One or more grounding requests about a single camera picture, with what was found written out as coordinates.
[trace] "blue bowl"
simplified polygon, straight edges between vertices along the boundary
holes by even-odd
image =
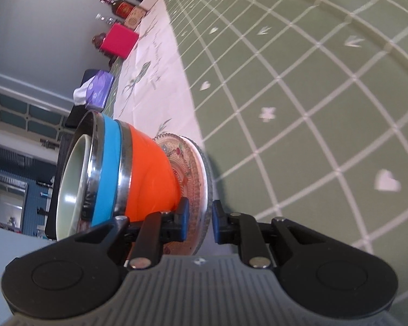
[[[121,132],[115,120],[103,115],[104,118],[104,144],[103,160],[101,163],[100,182],[98,185],[97,199],[95,201],[94,215],[91,226],[109,220],[113,215],[118,186],[118,173],[121,158]]]

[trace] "silver rivet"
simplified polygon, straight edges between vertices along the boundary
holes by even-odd
[[[257,256],[249,260],[249,264],[254,268],[266,268],[271,265],[271,260],[267,257]]]
[[[131,260],[129,264],[133,269],[146,269],[151,266],[151,261],[146,257],[137,257]]]

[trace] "bottle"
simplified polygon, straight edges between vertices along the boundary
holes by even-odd
[[[103,17],[100,13],[95,17],[96,19],[99,19],[100,21],[103,21],[109,25],[112,25],[114,23],[122,23],[120,20],[118,19],[114,19],[112,17]]]
[[[100,2],[112,6],[113,14],[121,18],[127,18],[134,8],[134,5],[126,0],[100,0]]]

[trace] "dark brown bottle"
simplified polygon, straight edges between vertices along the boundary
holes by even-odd
[[[113,14],[121,18],[127,18],[135,7],[131,2],[126,0],[100,0],[100,2],[110,5],[112,7]]]

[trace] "red box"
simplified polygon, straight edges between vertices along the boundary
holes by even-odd
[[[104,38],[100,49],[121,58],[127,58],[138,39],[139,34],[115,23]]]

